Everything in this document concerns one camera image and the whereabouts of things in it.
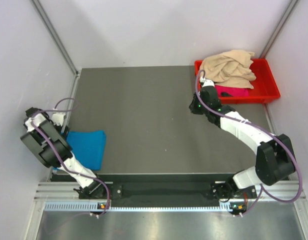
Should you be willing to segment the blue t-shirt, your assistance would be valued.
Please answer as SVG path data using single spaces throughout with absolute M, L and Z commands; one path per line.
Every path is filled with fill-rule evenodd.
M 66 159 L 66 154 L 61 153 L 60 142 L 54 142 L 67 169 L 79 172 L 82 167 L 91 171 L 99 171 L 102 167 L 103 155 L 106 146 L 106 134 L 102 130 L 92 132 L 71 131 L 66 142 L 71 147 L 73 158 Z

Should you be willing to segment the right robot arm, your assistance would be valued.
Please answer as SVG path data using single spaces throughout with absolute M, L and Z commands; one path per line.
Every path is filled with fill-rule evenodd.
M 196 90 L 189 105 L 195 115 L 204 115 L 221 130 L 232 134 L 255 154 L 255 165 L 230 177 L 225 185 L 228 194 L 239 198 L 246 188 L 255 185 L 272 186 L 297 171 L 290 138 L 274 135 L 243 118 L 234 108 L 223 105 L 213 86 Z

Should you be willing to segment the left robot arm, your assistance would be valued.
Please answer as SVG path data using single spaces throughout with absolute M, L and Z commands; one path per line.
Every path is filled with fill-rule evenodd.
M 24 145 L 47 168 L 56 168 L 68 173 L 79 184 L 74 191 L 80 199 L 105 199 L 109 197 L 107 185 L 76 158 L 73 148 L 62 131 L 66 113 L 52 109 L 31 107 L 25 111 L 23 126 L 26 133 L 20 137 Z

